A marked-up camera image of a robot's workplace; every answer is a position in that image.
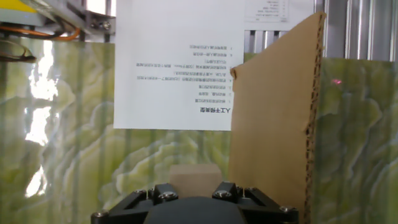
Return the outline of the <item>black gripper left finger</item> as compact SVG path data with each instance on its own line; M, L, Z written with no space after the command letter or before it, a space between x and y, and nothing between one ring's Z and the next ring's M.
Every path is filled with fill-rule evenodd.
M177 191L168 183L135 190L113 208L92 213L91 224L143 224L154 206L177 199Z

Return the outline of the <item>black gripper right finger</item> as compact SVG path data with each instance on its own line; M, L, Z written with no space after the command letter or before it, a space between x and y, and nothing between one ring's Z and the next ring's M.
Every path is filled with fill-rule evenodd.
M236 204L248 224L299 224L297 208L279 205L256 187L222 182L211 197Z

